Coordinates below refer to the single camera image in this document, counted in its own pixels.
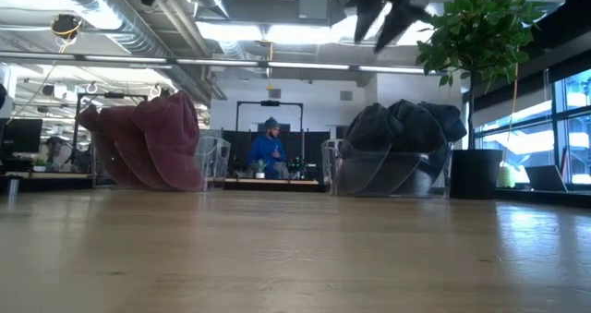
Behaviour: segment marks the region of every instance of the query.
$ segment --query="desk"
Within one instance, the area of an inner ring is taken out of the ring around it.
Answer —
[[[591,213],[107,190],[0,204],[0,312],[584,313]]]
[[[7,172],[5,175],[17,175],[25,179],[80,179],[92,178],[89,174],[73,173],[27,173],[27,172]]]
[[[1,193],[6,192],[8,177],[11,175],[22,177],[19,192],[92,188],[92,175],[88,174],[7,172],[5,175],[0,175]]]
[[[316,180],[276,180],[251,178],[226,178],[223,189],[317,193],[322,193],[325,191],[324,185],[319,184],[319,182]]]

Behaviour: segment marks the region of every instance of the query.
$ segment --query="wall vent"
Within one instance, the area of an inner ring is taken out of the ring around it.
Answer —
[[[341,101],[351,102],[353,100],[353,92],[349,90],[341,91]]]

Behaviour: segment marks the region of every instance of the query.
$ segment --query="computer monitor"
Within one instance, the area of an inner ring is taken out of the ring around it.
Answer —
[[[8,122],[2,135],[2,154],[39,152],[42,126],[41,119],[13,119]]]
[[[525,172],[534,190],[568,192],[556,165],[526,167]]]

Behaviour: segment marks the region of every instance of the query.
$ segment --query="laptop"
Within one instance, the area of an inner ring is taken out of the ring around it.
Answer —
[[[526,167],[529,184],[537,191],[568,192],[556,165]]]

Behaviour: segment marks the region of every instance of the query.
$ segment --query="blue jacket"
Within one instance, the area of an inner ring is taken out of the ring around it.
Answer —
[[[279,151],[279,158],[273,157],[275,150]],[[279,178],[279,173],[273,169],[273,166],[277,162],[285,162],[285,151],[281,141],[278,138],[269,138],[267,135],[257,137],[250,148],[248,163],[256,163],[260,159],[267,163],[265,177],[268,179]]]

